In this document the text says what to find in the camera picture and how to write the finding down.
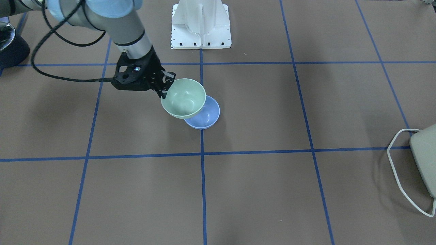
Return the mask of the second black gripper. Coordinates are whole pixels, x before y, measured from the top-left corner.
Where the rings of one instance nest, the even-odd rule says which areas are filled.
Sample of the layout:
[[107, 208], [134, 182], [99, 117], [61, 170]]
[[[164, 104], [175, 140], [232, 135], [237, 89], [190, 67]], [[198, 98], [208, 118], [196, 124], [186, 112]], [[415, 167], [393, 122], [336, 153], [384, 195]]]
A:
[[161, 99], [175, 81], [176, 73], [166, 71], [157, 56], [154, 46], [139, 59], [130, 59], [123, 51], [116, 64], [111, 85], [122, 91], [153, 90]]

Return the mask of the second grey robot arm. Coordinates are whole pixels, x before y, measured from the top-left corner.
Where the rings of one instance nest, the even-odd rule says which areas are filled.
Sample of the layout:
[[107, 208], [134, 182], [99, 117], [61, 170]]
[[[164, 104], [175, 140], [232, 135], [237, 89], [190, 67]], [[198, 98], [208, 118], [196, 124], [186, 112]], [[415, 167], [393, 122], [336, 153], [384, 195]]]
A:
[[116, 64], [113, 77], [88, 79], [87, 82], [110, 82], [116, 89], [123, 91], [155, 91], [159, 98], [165, 99], [167, 91], [175, 81], [175, 74], [166, 71], [148, 38], [137, 10], [141, 0], [2, 0], [1, 18], [41, 11], [46, 19], [45, 10], [59, 22], [51, 26], [49, 32], [38, 42], [31, 52], [29, 45], [20, 36], [17, 29], [8, 22], [1, 22], [1, 69], [20, 64], [29, 55], [31, 66], [39, 74], [53, 79], [70, 82], [82, 82], [54, 76], [39, 70], [35, 57], [41, 46], [52, 35], [58, 35], [58, 29], [64, 24], [86, 27], [108, 35], [121, 55]]

